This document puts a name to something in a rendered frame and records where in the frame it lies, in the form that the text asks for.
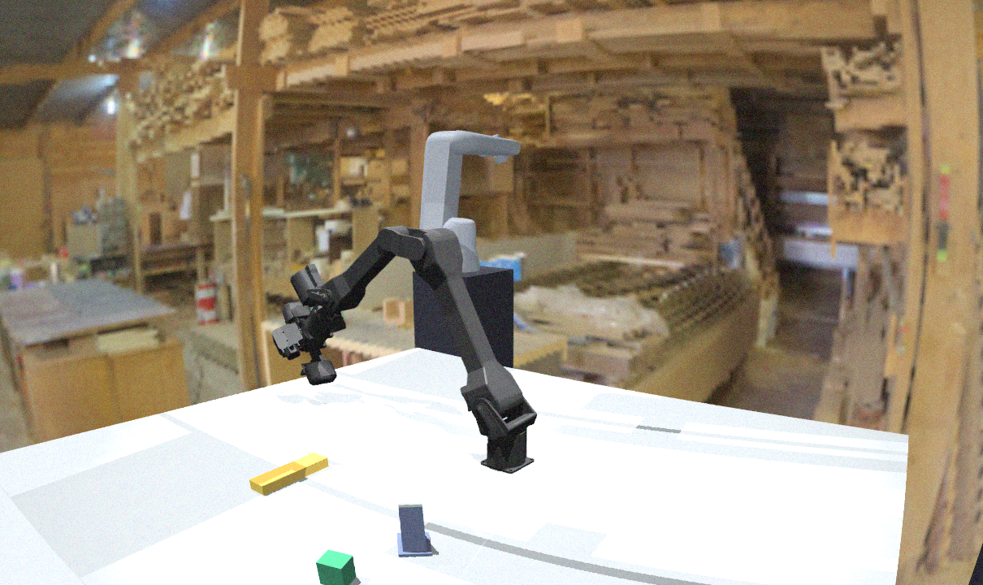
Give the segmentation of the green block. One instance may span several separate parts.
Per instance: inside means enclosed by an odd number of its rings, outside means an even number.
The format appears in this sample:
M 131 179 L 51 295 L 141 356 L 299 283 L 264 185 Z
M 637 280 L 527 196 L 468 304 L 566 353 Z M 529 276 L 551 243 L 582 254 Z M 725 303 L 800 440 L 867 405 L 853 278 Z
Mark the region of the green block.
M 343 552 L 328 549 L 319 561 L 316 561 L 316 566 L 320 584 L 350 585 L 357 577 L 353 556 Z

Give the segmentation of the yellow bar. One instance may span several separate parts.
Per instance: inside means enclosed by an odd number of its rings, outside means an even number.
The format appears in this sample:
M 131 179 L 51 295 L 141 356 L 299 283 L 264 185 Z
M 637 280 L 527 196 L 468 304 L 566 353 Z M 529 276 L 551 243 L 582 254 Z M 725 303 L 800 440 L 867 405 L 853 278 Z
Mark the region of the yellow bar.
M 262 475 L 255 475 L 249 481 L 250 487 L 255 492 L 265 496 L 274 490 L 284 488 L 284 486 L 290 483 L 303 479 L 307 475 L 326 469 L 326 466 L 329 467 L 328 457 L 312 453 L 288 464 L 284 464 L 279 469 L 273 469 Z

